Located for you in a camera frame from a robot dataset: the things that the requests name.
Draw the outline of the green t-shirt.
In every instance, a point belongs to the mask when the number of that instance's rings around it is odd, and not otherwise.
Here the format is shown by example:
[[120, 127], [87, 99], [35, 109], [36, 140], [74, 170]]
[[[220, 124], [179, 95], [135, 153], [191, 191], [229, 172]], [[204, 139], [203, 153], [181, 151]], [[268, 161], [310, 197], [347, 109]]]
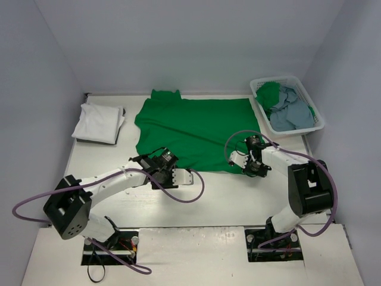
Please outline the green t-shirt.
[[138, 154], [167, 147], [179, 168], [240, 174], [224, 153], [245, 151], [242, 141], [260, 126], [249, 99], [188, 100], [179, 91], [152, 90], [135, 118]]

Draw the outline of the dark grey t-shirt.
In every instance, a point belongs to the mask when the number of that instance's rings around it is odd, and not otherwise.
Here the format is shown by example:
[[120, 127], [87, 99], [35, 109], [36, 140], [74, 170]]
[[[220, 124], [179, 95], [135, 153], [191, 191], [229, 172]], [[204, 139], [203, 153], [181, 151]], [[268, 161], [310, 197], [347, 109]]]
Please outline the dark grey t-shirt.
[[125, 117], [126, 117], [126, 109], [124, 107], [119, 107], [119, 115], [118, 115], [118, 123], [117, 123], [117, 133], [116, 133], [116, 136], [115, 136], [115, 142], [114, 144], [116, 145], [118, 143], [118, 137], [119, 137], [119, 134], [120, 134], [120, 130], [121, 130], [121, 127], [125, 121]]

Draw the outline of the white t-shirt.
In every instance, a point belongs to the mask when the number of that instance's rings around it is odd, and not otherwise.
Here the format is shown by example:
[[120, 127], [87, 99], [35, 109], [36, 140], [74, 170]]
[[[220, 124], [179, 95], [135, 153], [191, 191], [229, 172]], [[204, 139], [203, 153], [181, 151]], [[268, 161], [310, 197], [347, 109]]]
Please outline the white t-shirt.
[[78, 141], [115, 145], [119, 107], [82, 104], [79, 121], [71, 137]]

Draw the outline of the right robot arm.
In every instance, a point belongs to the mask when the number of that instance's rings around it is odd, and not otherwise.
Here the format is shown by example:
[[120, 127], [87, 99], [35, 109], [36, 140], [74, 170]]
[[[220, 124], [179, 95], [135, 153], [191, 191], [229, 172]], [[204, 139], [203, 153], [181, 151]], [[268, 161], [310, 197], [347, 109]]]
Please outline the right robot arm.
[[258, 135], [247, 137], [245, 145], [247, 154], [241, 165], [245, 175], [265, 178], [269, 171], [276, 170], [287, 179], [288, 203], [267, 219], [263, 231], [267, 244], [278, 245], [285, 233], [307, 217], [337, 207], [337, 193], [325, 162], [265, 144]]

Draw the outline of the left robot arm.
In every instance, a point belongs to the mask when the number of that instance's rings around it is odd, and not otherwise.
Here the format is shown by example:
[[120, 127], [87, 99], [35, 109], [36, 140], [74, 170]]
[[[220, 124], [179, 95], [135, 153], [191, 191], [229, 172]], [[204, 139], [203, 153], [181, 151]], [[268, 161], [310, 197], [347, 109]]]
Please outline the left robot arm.
[[120, 230], [107, 216], [100, 217], [92, 208], [105, 199], [151, 182], [153, 189], [159, 186], [174, 188], [173, 169], [179, 158], [168, 148], [162, 148], [159, 156], [144, 154], [130, 158], [126, 166], [87, 179], [64, 177], [43, 207], [43, 211], [64, 240], [77, 235], [97, 240], [106, 250], [114, 249], [119, 242]]

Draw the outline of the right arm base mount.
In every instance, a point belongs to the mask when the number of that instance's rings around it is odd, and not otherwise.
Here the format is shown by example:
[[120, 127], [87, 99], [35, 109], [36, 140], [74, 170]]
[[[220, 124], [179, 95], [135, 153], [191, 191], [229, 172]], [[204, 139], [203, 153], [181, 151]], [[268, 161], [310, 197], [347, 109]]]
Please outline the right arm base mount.
[[249, 263], [259, 262], [291, 262], [304, 259], [296, 231], [288, 237], [282, 238], [266, 245], [266, 241], [281, 236], [270, 236], [264, 228], [245, 228], [245, 243]]

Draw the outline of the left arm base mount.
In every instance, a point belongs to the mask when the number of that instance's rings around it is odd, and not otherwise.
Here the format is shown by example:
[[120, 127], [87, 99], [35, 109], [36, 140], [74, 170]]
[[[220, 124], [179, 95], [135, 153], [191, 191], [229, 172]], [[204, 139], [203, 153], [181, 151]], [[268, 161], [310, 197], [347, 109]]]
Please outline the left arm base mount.
[[[135, 264], [137, 262], [138, 254], [138, 238], [139, 230], [138, 229], [121, 229], [121, 235], [118, 239], [118, 242], [109, 248], [109, 251], [112, 252], [119, 259], [128, 263], [129, 265]], [[93, 244], [84, 242], [83, 251], [82, 251], [82, 266], [117, 266], [121, 265], [119, 261], [116, 261], [108, 253], [101, 250], [99, 247], [95, 247], [95, 256], [93, 254]]]

